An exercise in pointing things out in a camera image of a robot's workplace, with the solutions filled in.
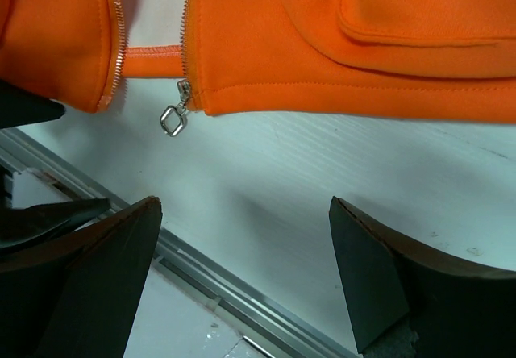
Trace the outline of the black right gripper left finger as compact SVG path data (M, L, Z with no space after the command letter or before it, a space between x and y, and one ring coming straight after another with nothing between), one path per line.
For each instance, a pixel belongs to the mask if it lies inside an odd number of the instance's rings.
M1 253L4 357L124 354L161 228L145 198L75 231Z

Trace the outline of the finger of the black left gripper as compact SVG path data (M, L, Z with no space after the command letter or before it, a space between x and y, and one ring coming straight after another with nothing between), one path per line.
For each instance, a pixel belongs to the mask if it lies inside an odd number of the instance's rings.
M61 118L65 106L1 81L1 129Z
M1 253L12 253L56 239L110 209L107 198L58 202L24 209L1 208Z

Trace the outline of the orange jacket with pink lining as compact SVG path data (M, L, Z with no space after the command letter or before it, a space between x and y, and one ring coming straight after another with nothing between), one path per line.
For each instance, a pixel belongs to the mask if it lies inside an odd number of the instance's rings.
M1 0L1 78L105 110L123 78L166 108L513 123L515 0L185 0L181 43L129 46L122 0Z

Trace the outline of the aluminium table edge rail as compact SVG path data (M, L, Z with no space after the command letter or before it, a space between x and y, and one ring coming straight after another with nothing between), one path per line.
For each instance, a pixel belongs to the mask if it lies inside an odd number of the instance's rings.
M109 198L112 212L127 202L16 128L1 132L1 163L11 172L28 168L81 198ZM161 229L153 256L159 273L233 326L239 345L264 357L353 357L354 352L315 330L176 235Z

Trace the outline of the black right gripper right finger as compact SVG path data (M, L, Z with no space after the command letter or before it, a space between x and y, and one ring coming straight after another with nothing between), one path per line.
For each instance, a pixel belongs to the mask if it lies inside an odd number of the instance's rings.
M430 247L341 198L329 219L362 356L514 356L513 271Z

